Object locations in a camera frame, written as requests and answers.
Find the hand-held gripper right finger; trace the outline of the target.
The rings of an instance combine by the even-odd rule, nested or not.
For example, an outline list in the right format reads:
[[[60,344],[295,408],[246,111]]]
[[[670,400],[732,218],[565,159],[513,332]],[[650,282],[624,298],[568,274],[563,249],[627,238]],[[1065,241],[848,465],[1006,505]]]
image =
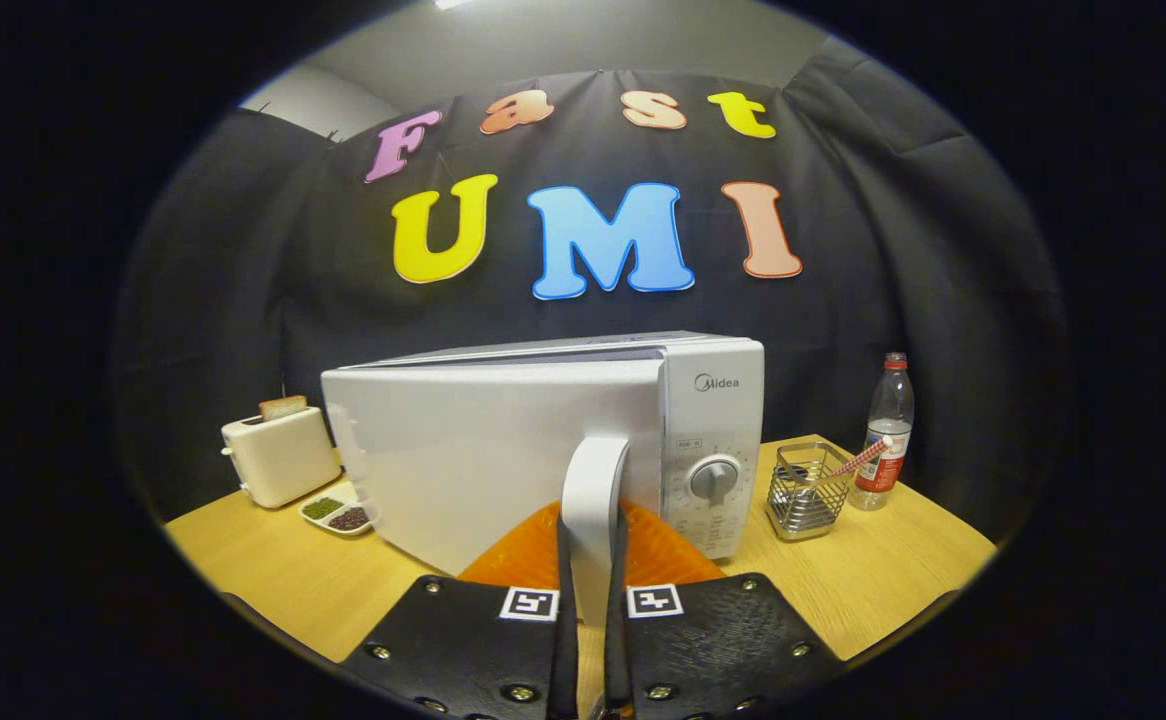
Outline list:
[[[619,503],[603,642],[606,719],[780,719],[845,660],[761,573],[635,583],[656,559],[707,560],[642,506]]]

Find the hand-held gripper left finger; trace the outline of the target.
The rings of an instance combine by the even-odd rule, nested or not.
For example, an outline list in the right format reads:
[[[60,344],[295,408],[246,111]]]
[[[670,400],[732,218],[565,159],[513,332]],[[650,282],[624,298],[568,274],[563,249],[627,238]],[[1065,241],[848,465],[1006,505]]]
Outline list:
[[[575,719],[577,603],[552,502],[458,576],[417,576],[340,667],[428,719]]]

